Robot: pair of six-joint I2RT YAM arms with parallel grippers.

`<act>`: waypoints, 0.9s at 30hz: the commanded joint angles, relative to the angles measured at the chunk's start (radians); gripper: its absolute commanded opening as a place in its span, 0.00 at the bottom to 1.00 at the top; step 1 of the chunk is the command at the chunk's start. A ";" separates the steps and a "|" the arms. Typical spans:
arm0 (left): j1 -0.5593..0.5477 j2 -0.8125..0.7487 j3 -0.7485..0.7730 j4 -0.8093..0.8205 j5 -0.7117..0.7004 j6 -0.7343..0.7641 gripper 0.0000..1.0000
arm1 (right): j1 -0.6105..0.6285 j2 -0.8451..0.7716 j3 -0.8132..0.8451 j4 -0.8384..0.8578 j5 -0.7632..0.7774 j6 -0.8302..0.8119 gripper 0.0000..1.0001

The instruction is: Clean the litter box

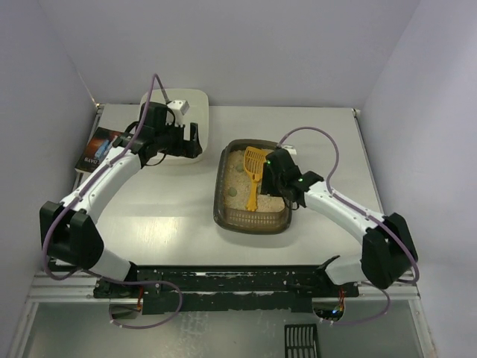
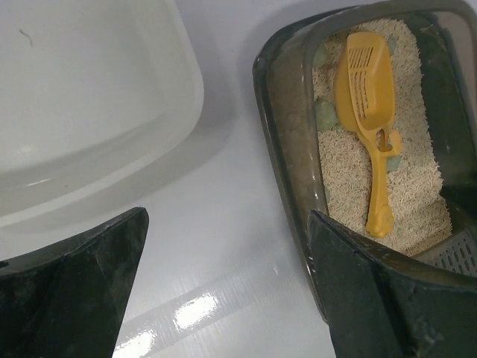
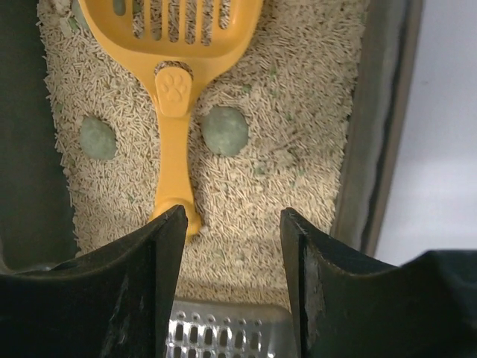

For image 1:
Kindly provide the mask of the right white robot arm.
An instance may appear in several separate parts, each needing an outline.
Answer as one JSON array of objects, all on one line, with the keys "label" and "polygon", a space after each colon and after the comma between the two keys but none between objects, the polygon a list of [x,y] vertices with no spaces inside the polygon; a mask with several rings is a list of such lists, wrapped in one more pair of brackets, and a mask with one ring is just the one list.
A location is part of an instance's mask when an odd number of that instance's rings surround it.
[{"label": "right white robot arm", "polygon": [[386,216],[351,201],[320,175],[302,173],[284,148],[265,157],[262,194],[327,217],[361,245],[360,254],[338,255],[324,264],[324,274],[336,286],[368,281],[387,289],[408,270],[418,273],[417,250],[403,216]]}]

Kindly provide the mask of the white plastic bin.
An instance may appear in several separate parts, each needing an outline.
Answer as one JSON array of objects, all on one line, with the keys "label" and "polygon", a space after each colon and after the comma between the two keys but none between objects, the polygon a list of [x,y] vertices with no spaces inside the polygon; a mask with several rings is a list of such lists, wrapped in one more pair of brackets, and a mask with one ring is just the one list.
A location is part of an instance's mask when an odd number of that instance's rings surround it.
[{"label": "white plastic bin", "polygon": [[209,98],[207,94],[198,89],[166,89],[166,94],[170,101],[184,102],[189,104],[189,108],[182,117],[176,116],[176,124],[182,124],[184,128],[184,139],[190,140],[190,124],[198,125],[198,139],[202,148],[202,153],[196,158],[175,157],[168,155],[162,164],[167,166],[186,165],[196,163],[203,159],[209,144]]}]

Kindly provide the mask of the yellow litter scoop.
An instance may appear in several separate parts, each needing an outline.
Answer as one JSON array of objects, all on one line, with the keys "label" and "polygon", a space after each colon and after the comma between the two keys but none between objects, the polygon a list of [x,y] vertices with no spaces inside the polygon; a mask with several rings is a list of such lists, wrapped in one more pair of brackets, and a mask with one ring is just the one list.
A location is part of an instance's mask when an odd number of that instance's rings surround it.
[{"label": "yellow litter scoop", "polygon": [[246,209],[255,212],[257,205],[258,185],[263,176],[263,165],[266,161],[266,152],[262,149],[248,146],[244,152],[244,170],[250,179],[250,194]]}]

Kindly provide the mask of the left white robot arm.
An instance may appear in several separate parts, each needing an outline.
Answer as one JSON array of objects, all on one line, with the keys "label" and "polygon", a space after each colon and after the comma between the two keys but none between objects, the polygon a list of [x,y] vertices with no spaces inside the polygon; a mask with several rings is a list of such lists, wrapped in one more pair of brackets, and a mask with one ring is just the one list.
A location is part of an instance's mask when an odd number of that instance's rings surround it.
[{"label": "left white robot arm", "polygon": [[116,283],[131,284],[137,267],[106,248],[96,224],[115,194],[151,158],[195,159],[203,149],[199,125],[183,120],[189,110],[185,100],[141,106],[136,128],[119,134],[95,171],[60,202],[46,202],[40,209],[44,260],[61,260],[75,270],[89,271]]}]

